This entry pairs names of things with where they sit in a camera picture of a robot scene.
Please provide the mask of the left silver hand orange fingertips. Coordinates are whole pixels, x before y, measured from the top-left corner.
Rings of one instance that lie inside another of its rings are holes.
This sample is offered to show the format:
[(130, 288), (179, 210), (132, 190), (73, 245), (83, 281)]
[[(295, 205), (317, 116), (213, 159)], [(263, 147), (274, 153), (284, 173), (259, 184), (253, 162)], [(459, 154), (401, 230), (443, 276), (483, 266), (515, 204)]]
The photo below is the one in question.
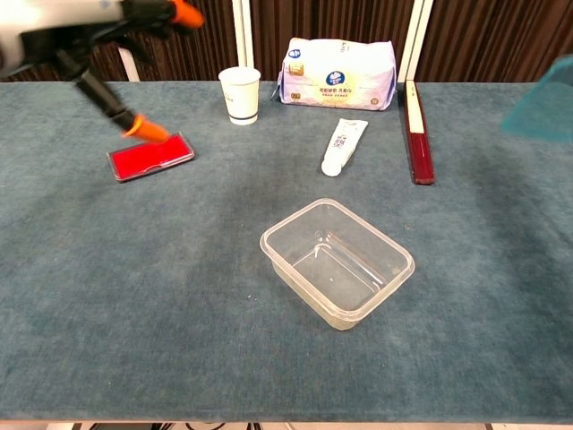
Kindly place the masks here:
[(183, 32), (203, 23), (202, 13), (187, 0), (0, 0), (0, 78), (52, 64), (124, 136), (163, 142), (169, 131), (126, 107), (90, 70), (90, 55), (99, 44), (116, 43), (148, 61), (128, 32), (165, 38), (170, 30)]

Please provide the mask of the clear plastic container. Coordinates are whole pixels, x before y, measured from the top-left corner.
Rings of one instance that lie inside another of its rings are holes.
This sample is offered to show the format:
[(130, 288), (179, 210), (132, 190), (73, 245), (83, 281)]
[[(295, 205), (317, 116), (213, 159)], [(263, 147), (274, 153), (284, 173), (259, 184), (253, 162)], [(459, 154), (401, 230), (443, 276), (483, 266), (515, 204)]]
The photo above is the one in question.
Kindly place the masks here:
[(267, 229), (260, 247), (276, 274), (339, 331), (354, 328), (415, 272), (403, 246), (329, 198)]

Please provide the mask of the teal container lid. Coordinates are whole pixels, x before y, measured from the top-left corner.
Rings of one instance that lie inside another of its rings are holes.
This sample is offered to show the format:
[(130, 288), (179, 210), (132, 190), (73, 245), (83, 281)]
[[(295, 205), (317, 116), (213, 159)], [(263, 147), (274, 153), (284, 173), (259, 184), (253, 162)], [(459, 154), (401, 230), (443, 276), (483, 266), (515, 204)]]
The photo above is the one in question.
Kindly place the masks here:
[(552, 63), (505, 116), (501, 129), (520, 137), (573, 144), (573, 55)]

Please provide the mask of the dark red chopstick box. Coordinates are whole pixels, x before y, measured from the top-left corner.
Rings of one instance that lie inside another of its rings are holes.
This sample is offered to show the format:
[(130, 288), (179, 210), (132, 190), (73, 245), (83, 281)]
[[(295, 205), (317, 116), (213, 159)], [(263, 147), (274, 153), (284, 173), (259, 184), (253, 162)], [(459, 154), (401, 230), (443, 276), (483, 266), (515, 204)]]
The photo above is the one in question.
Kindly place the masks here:
[(414, 183), (432, 185), (435, 181), (432, 153), (423, 104), (416, 83), (404, 82), (406, 138)]

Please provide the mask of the dark slatted partition panel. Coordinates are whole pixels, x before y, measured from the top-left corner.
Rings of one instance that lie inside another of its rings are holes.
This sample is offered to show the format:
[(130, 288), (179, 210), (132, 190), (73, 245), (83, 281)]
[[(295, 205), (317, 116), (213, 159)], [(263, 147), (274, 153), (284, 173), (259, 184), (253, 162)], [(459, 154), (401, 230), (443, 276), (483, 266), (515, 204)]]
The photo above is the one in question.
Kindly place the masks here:
[(433, 0), (417, 82), (535, 82), (573, 55), (573, 0)]
[(230, 0), (238, 64), (277, 76), (292, 38), (390, 41), (413, 80), (434, 0)]
[(220, 71), (239, 65), (235, 41), (233, 0), (189, 0), (201, 11), (204, 25), (187, 33), (173, 31), (165, 39), (131, 32), (150, 56), (135, 59), (142, 81), (215, 81)]
[[(124, 63), (115, 44), (95, 47), (90, 56), (93, 72), (107, 82), (127, 82)], [(0, 82), (60, 82), (64, 78), (51, 64), (40, 64), (27, 68)]]

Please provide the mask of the red ink pad case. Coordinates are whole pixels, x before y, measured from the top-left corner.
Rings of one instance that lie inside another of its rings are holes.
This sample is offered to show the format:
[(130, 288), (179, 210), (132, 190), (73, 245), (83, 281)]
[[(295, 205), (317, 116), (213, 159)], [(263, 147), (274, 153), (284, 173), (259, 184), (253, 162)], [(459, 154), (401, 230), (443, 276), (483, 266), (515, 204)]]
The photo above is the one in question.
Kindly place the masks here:
[(115, 179), (122, 183), (183, 164), (195, 151), (180, 133), (162, 143), (145, 142), (107, 154)]

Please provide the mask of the white paper cup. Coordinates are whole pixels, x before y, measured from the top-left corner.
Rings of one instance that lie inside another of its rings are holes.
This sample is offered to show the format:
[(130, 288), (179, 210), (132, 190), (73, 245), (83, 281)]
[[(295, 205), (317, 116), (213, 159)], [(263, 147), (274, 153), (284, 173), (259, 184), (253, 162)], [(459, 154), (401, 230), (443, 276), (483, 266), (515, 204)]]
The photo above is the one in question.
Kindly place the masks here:
[(252, 67), (234, 66), (218, 75), (229, 120), (235, 125), (251, 125), (258, 119), (261, 73)]

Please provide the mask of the white purple tissue pack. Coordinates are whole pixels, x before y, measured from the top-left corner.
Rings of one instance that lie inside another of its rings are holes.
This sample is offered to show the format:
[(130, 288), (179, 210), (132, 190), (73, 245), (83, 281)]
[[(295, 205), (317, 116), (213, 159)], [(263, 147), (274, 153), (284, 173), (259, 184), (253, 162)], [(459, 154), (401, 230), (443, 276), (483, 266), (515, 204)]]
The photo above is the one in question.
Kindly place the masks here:
[(276, 93), (284, 104), (382, 111), (396, 85), (390, 41), (292, 38)]

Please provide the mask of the white toothpaste tube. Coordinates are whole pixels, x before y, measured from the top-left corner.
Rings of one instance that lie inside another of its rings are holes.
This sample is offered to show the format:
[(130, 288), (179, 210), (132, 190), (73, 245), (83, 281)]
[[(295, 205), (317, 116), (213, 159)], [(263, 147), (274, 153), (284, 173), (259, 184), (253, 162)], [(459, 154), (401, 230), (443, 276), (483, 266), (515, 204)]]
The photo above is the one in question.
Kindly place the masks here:
[(367, 126), (368, 122), (364, 120), (339, 119), (321, 163), (324, 175), (335, 177), (341, 173)]

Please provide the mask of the blue-green table cloth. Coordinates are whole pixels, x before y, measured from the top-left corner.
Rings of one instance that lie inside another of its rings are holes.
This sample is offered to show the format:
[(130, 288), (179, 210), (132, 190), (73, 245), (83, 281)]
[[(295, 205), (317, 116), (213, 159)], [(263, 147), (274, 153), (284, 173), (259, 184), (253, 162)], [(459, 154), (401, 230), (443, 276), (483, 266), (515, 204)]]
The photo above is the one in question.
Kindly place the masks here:
[[(502, 132), (525, 84), (419, 85), (432, 186), (396, 105), (328, 178), (342, 109), (264, 82), (236, 126), (217, 82), (115, 88), (196, 159), (120, 184), (72, 85), (0, 84), (0, 420), (573, 421), (573, 142)], [(415, 260), (349, 331), (259, 245), (321, 197)]]

